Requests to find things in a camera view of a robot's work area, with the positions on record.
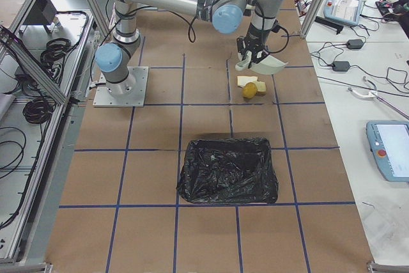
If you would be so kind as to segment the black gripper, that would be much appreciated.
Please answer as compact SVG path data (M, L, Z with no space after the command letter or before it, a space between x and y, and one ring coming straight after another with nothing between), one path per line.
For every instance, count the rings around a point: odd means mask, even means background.
M236 39L239 63L249 64L251 62L251 68L255 68L262 62L268 56L265 44L269 34L270 29L262 30L250 24L247 34Z

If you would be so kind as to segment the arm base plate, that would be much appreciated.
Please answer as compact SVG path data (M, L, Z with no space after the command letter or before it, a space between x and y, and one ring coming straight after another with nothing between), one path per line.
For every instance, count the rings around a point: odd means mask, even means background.
M146 98L149 68L129 66L128 77L121 83L112 84L101 74L93 99L94 107L143 107Z

